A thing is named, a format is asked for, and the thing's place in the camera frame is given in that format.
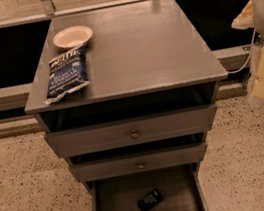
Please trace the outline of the dark blue rxbar wrapper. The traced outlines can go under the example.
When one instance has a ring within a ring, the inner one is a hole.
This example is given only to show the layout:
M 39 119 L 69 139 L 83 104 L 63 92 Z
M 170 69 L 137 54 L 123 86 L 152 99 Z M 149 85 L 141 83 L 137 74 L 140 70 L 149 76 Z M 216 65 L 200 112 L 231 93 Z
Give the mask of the dark blue rxbar wrapper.
M 150 211 L 163 201 L 163 196 L 158 189 L 153 189 L 137 202 L 137 206 L 141 211 Z

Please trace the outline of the grey wooden drawer cabinet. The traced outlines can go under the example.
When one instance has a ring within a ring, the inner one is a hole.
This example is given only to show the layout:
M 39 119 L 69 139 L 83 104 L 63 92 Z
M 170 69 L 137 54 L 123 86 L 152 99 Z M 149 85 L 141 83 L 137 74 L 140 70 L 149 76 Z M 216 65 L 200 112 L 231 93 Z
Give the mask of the grey wooden drawer cabinet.
M 45 103 L 52 38 L 64 28 L 92 29 L 86 66 L 89 86 L 56 104 Z M 144 2 L 55 17 L 25 111 L 46 135 L 215 104 L 227 75 L 175 0 Z M 68 166 L 206 143 L 207 132 L 64 158 Z

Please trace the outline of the grey open bottom drawer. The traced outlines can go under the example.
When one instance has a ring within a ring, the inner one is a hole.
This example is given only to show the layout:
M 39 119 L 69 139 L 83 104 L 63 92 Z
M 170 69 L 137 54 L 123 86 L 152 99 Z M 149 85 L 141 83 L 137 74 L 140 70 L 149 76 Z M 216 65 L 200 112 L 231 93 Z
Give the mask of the grey open bottom drawer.
M 92 186 L 92 210 L 141 211 L 137 202 L 153 189 L 164 199 L 150 211 L 209 211 L 190 165 L 98 181 Z

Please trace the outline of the grey middle drawer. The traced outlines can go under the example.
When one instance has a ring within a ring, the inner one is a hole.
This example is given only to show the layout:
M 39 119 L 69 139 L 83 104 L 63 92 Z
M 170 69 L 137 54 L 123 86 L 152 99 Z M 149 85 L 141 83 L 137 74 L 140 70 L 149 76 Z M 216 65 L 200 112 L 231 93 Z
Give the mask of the grey middle drawer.
M 87 182 L 183 164 L 195 163 L 205 156 L 207 144 L 170 147 L 156 151 L 130 154 L 108 159 L 74 164 L 70 167 L 78 182 Z M 144 162 L 140 170 L 138 162 Z

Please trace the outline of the grey top drawer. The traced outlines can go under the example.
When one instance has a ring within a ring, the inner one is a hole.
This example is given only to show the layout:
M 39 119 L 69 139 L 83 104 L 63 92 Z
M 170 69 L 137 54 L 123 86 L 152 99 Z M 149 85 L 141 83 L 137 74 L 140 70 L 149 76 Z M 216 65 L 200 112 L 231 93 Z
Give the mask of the grey top drawer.
M 210 130 L 215 104 L 48 133 L 44 139 L 59 158 L 204 133 Z M 131 131 L 138 139 L 130 137 Z

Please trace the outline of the round brass top knob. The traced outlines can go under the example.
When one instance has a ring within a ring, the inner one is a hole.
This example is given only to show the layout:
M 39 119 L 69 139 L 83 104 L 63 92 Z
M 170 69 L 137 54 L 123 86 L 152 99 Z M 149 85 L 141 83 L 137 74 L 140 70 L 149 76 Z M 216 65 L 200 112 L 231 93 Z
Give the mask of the round brass top knob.
M 139 138 L 139 133 L 136 130 L 132 130 L 130 137 L 132 137 L 134 140 Z

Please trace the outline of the white paper bowl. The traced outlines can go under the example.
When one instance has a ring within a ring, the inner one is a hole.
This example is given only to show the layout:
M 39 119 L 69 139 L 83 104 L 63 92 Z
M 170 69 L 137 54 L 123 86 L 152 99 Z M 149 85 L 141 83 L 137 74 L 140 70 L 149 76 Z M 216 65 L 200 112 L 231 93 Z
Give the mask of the white paper bowl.
M 55 35 L 53 40 L 55 46 L 70 49 L 77 45 L 86 44 L 92 35 L 92 29 L 79 25 L 63 29 Z

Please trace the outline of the blue salt vinegar chips bag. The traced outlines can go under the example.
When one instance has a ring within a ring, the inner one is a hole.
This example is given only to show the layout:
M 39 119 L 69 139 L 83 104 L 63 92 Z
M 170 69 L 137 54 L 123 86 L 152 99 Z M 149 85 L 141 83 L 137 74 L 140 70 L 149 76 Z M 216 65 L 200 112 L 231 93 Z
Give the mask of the blue salt vinegar chips bag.
M 75 46 L 49 62 L 48 90 L 45 103 L 50 105 L 68 94 L 88 86 L 85 45 Z

